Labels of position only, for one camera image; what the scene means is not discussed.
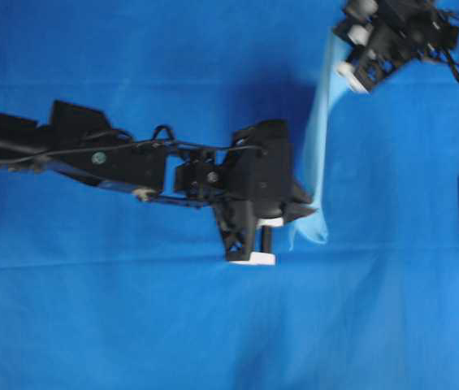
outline blue fabric surface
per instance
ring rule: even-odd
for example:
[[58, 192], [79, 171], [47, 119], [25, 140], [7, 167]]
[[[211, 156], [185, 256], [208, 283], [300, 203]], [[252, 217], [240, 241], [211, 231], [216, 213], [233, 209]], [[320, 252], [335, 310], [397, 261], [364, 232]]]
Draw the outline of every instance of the blue fabric surface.
[[[441, 5], [459, 8], [459, 0]], [[0, 1], [0, 111], [55, 98], [301, 156], [334, 1]], [[208, 210], [0, 173], [0, 389], [459, 388], [459, 86], [414, 64], [329, 117], [327, 245], [233, 267]]]

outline wire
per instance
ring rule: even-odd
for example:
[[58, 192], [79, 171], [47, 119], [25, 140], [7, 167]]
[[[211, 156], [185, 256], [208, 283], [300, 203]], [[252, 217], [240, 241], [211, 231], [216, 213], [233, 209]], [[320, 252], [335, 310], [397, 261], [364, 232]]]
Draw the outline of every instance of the wire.
[[212, 150], [212, 151], [220, 151], [220, 152], [232, 152], [238, 150], [264, 150], [261, 146], [257, 145], [242, 145], [242, 146], [233, 146], [233, 147], [216, 147], [216, 146], [205, 146], [199, 144], [193, 144], [191, 142], [183, 142], [183, 141], [159, 141], [159, 140], [150, 140], [150, 141], [138, 141], [138, 142], [129, 142], [124, 145], [115, 145], [115, 146], [97, 146], [93, 148], [77, 148], [77, 149], [63, 149], [63, 150], [54, 150], [51, 152], [43, 152], [39, 154], [31, 154], [30, 156], [20, 157], [20, 158], [0, 158], [0, 165], [14, 165], [14, 164], [21, 164], [26, 163], [28, 161], [38, 159], [38, 158], [48, 158], [48, 157], [55, 157], [55, 156], [65, 156], [69, 154], [79, 154], [79, 153], [93, 153], [93, 152], [107, 152], [112, 150], [121, 150], [127, 148], [136, 148], [143, 145], [156, 145], [159, 146], [190, 146], [196, 147], [199, 149], [205, 150]]
[[236, 152], [238, 150], [247, 150], [247, 149], [264, 150], [263, 147], [257, 146], [257, 145], [229, 146], [229, 147], [224, 148], [224, 147], [219, 147], [219, 146], [207, 146], [207, 145], [200, 145], [200, 144], [194, 144], [192, 142], [183, 142], [183, 141], [175, 141], [173, 142], [173, 144], [190, 146], [192, 148], [212, 150], [212, 151], [217, 151], [217, 152]]
[[129, 132], [125, 132], [124, 130], [114, 128], [110, 130], [105, 130], [103, 132], [95, 132], [93, 134], [90, 134], [89, 136], [85, 136], [83, 137], [82, 141], [97, 140], [98, 138], [105, 137], [105, 136], [118, 137], [119, 135], [124, 136], [125, 138], [128, 138], [129, 140], [133, 140], [133, 136]]

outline black cable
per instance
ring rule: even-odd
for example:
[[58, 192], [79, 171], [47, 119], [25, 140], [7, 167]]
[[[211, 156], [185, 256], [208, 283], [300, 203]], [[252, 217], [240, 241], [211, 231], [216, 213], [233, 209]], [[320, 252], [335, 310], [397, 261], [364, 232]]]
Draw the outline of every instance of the black cable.
[[448, 60], [448, 65], [451, 69], [453, 77], [455, 77], [455, 80], [457, 80], [457, 82], [459, 83], [459, 71], [457, 69], [457, 64], [455, 63], [455, 60], [453, 59], [451, 53], [449, 53], [448, 50], [444, 50], [444, 54], [446, 56], [446, 59]]
[[83, 137], [82, 141], [97, 140], [98, 138], [106, 137], [106, 136], [118, 137], [119, 135], [124, 136], [125, 138], [129, 140], [133, 140], [133, 136], [129, 132], [125, 132], [124, 130], [117, 129], [117, 128], [112, 128], [112, 129], [105, 130], [103, 132], [95, 132], [93, 134], [90, 134], [89, 136], [85, 136]]
[[199, 145], [199, 144], [193, 144], [191, 142], [183, 142], [183, 141], [156, 141], [156, 140], [150, 140], [150, 141], [138, 141], [138, 142], [129, 142], [124, 145], [115, 145], [115, 146], [97, 146], [93, 148], [76, 148], [76, 149], [63, 149], [63, 150], [54, 150], [51, 152], [43, 152], [39, 154], [32, 154], [29, 156], [25, 157], [20, 157], [20, 158], [0, 158], [0, 165], [14, 165], [14, 164], [21, 164], [21, 163], [26, 163], [28, 161], [31, 161], [33, 159], [37, 158], [48, 158], [48, 157], [54, 157], [54, 156], [65, 156], [68, 154], [78, 154], [78, 153], [94, 153], [94, 152], [107, 152], [107, 151], [112, 151], [112, 150], [121, 150], [121, 149], [127, 149], [127, 148], [134, 148], [142, 145], [156, 145], [156, 146], [178, 146], [178, 145], [184, 145], [184, 146], [190, 146], [190, 147], [196, 147], [198, 149], [204, 149], [204, 150], [209, 150], [209, 151], [219, 151], [219, 152], [232, 152], [232, 151], [238, 151], [238, 150], [249, 150], [249, 149], [254, 149], [254, 150], [264, 150], [261, 146], [257, 145], [242, 145], [242, 146], [233, 146], [233, 147], [217, 147], [217, 146], [205, 146], [205, 145]]

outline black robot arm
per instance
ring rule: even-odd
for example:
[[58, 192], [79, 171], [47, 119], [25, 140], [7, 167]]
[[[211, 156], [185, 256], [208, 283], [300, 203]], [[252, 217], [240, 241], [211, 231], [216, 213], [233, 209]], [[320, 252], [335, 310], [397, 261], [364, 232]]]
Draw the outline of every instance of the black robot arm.
[[337, 71], [356, 92], [369, 93], [414, 59], [446, 64], [459, 82], [459, 12], [434, 0], [349, 0], [343, 11], [334, 33], [353, 48]]
[[[224, 154], [217, 163], [217, 156]], [[177, 156], [174, 193], [163, 195], [167, 158]], [[147, 141], [112, 128], [101, 111], [56, 102], [49, 125], [0, 115], [0, 169], [46, 170], [148, 203], [211, 206], [226, 259], [273, 264], [271, 229], [314, 213], [292, 178], [287, 125], [269, 120], [236, 132], [226, 148], [178, 141], [159, 126]], [[255, 235], [262, 229], [262, 250]]]

